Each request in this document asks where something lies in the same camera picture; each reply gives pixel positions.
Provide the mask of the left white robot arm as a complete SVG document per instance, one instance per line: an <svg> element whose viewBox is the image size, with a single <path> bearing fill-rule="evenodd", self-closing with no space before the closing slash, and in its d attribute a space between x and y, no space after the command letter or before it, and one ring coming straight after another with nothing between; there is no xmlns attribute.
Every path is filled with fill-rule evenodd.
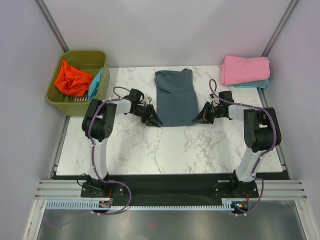
<svg viewBox="0 0 320 240"><path fill-rule="evenodd" d="M129 94L115 99L92 99L82 121L82 130L91 143L91 164L89 174L81 187L82 198L112 197L115 183L108 183L107 144L111 136L117 115L132 114L141 119L149 127L163 125L155 108L143 92L132 88Z"/></svg>

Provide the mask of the grey-blue t shirt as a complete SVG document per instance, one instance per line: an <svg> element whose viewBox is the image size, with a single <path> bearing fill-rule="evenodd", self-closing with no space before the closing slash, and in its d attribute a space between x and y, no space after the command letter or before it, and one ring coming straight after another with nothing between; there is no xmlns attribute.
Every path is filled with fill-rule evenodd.
<svg viewBox="0 0 320 240"><path fill-rule="evenodd" d="M154 77L156 110L164 127L192 126L199 113L198 98L193 85L193 71L159 70Z"/></svg>

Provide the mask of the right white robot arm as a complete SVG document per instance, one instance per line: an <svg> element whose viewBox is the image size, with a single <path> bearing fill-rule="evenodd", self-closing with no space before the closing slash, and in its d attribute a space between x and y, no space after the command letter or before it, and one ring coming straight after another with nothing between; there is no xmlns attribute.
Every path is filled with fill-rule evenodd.
<svg viewBox="0 0 320 240"><path fill-rule="evenodd" d="M246 150L231 174L213 182L213 194L216 198L257 198L259 178L256 174L262 157L282 140L276 111L272 107L236 103L231 91L221 91L217 97L219 103L207 101L192 122L213 124L218 118L241 121Z"/></svg>

